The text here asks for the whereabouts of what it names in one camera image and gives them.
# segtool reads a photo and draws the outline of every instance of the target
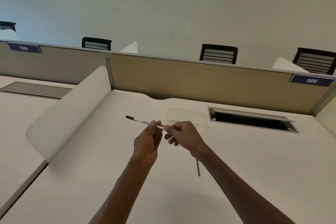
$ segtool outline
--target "desk surface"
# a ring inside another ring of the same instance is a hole
[[[74,87],[0,76],[0,88],[12,82]],[[26,140],[26,130],[57,100],[0,92],[0,216],[46,165]]]
[[[208,106],[287,116],[299,134],[210,122]],[[207,127],[200,133],[209,146],[297,224],[336,223],[336,142],[314,117],[114,90],[1,224],[88,223],[144,128],[125,115],[163,119],[168,108],[204,113]],[[210,174],[200,169],[198,177],[195,159],[163,140],[128,223],[241,223]]]

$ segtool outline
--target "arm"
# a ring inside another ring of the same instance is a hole
[[[157,125],[161,125],[161,121],[157,123],[153,121],[152,126],[145,128],[134,140],[131,159],[89,224],[126,223],[140,189],[158,156],[162,130],[157,129]]]
[[[165,126],[165,129],[169,144],[180,144],[206,167],[244,224],[295,224],[228,167],[206,145],[190,121]]]

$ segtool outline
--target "hand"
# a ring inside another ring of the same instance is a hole
[[[177,122],[171,126],[166,125],[164,128],[167,131],[165,139],[169,139],[168,143],[174,143],[175,146],[180,144],[190,151],[194,158],[200,158],[209,149],[191,121]]]
[[[152,125],[146,127],[134,140],[133,156],[149,161],[152,165],[158,157],[158,147],[162,139],[162,130],[157,125],[161,125],[161,121],[152,121]]]

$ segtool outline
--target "black office chair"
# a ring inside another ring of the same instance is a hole
[[[15,22],[0,21],[0,30],[12,29],[16,32],[15,25]]]
[[[83,37],[82,47],[110,51],[111,42],[112,42],[111,40],[106,39]]]
[[[216,44],[202,44],[201,56],[199,60],[235,64],[237,60],[238,48]]]
[[[311,73],[334,74],[336,52],[297,48],[293,63]]]

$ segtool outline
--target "right hand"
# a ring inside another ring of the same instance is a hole
[[[168,143],[174,143],[175,146],[180,144],[183,148],[190,151],[194,158],[200,158],[208,149],[208,146],[191,121],[181,121],[171,126],[165,125],[164,128],[167,131],[165,139],[169,139]]]

